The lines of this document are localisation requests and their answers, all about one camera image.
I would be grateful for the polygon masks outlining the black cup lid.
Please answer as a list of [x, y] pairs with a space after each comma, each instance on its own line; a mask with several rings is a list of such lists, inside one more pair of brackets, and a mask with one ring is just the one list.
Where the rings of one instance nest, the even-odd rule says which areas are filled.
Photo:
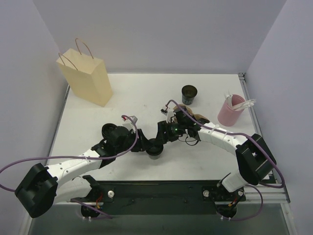
[[146, 153], [162, 153], [163, 152], [163, 144], [156, 143], [156, 139], [149, 139], [149, 142], [152, 144], [152, 146], [146, 150]]

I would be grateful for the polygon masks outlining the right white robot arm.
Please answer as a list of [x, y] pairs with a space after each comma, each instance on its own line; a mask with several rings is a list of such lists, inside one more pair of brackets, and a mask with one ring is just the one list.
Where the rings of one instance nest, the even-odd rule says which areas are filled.
[[186, 109], [163, 107], [161, 113], [166, 115], [166, 120], [157, 124], [157, 144], [166, 144], [187, 135], [197, 141], [211, 143], [236, 157], [237, 169], [222, 178], [217, 187], [217, 195], [223, 200], [247, 184], [258, 185], [277, 165], [258, 134], [248, 136], [229, 132], [201, 115], [188, 113]]

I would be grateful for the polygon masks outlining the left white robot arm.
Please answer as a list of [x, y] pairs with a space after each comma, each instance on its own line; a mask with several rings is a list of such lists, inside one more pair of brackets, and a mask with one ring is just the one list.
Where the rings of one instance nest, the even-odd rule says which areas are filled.
[[134, 131], [112, 123], [103, 125], [102, 140], [83, 154], [59, 164], [31, 167], [15, 190], [15, 195], [32, 218], [47, 212], [57, 197], [57, 189], [74, 178], [115, 161], [115, 156], [130, 149], [142, 152], [153, 144], [141, 129]]

